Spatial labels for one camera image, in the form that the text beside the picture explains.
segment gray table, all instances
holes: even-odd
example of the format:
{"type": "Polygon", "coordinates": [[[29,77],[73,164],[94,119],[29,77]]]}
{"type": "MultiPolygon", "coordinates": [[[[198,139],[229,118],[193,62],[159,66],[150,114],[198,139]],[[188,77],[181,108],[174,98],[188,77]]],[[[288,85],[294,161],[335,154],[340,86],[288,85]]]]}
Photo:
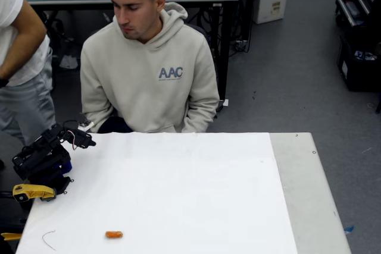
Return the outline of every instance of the gray table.
{"type": "Polygon", "coordinates": [[[271,133],[299,254],[350,254],[310,133],[271,133]]]}

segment orange object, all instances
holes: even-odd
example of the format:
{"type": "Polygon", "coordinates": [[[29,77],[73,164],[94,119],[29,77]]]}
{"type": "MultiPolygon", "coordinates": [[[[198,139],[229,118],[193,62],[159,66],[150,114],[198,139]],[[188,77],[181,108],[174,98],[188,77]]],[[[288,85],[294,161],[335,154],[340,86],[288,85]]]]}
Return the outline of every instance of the orange object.
{"type": "Polygon", "coordinates": [[[121,231],[107,231],[106,237],[107,238],[121,238],[123,237],[123,233],[121,231]]]}

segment man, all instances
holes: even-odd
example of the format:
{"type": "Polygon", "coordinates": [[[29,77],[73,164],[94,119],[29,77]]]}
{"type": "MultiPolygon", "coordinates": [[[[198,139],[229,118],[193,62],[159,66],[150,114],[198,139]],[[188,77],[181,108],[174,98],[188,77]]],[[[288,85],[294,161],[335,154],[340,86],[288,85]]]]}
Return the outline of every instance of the man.
{"type": "Polygon", "coordinates": [[[165,0],[112,2],[113,23],[85,42],[81,56],[92,131],[117,131],[125,121],[138,132],[205,132],[219,102],[216,72],[205,37],[184,25],[185,9],[165,0]]]}
{"type": "Polygon", "coordinates": [[[46,29],[25,0],[0,0],[0,131],[24,145],[55,123],[46,29]]]}

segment wire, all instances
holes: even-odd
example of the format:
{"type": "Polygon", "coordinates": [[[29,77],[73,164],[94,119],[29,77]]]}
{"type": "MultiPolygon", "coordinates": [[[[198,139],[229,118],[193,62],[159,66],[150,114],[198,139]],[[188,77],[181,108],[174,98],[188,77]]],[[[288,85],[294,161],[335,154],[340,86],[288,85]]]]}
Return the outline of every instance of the wire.
{"type": "Polygon", "coordinates": [[[71,135],[73,135],[73,150],[75,151],[77,148],[78,148],[78,146],[76,146],[76,147],[74,147],[74,142],[76,141],[76,136],[74,135],[74,133],[73,132],[71,132],[70,130],[67,130],[69,133],[71,133],[71,135]]]}
{"type": "Polygon", "coordinates": [[[54,251],[56,251],[52,246],[50,246],[49,244],[47,244],[47,242],[46,242],[45,239],[44,239],[45,235],[47,235],[47,234],[49,234],[49,233],[55,233],[55,230],[53,230],[53,231],[49,231],[49,232],[45,233],[45,234],[42,236],[42,241],[43,241],[46,245],[48,245],[51,249],[53,249],[54,251]]]}

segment black table leg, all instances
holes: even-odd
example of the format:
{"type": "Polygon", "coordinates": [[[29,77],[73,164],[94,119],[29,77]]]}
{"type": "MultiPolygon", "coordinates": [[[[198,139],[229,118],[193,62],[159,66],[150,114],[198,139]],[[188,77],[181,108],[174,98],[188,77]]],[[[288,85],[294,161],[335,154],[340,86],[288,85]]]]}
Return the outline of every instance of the black table leg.
{"type": "Polygon", "coordinates": [[[213,6],[213,12],[212,12],[212,23],[211,23],[211,49],[213,52],[213,56],[218,60],[219,54],[218,54],[218,30],[220,28],[220,10],[221,6],[218,6],[218,4],[214,4],[213,6]]]}
{"type": "Polygon", "coordinates": [[[220,94],[220,100],[225,100],[226,95],[226,81],[227,81],[227,66],[229,63],[229,51],[230,51],[230,32],[232,31],[232,15],[233,15],[233,3],[223,3],[223,16],[222,16],[222,28],[221,28],[221,51],[218,58],[218,93],[220,94]]]}
{"type": "Polygon", "coordinates": [[[381,93],[380,93],[380,102],[379,105],[377,106],[376,113],[379,114],[381,112],[381,93]]]}

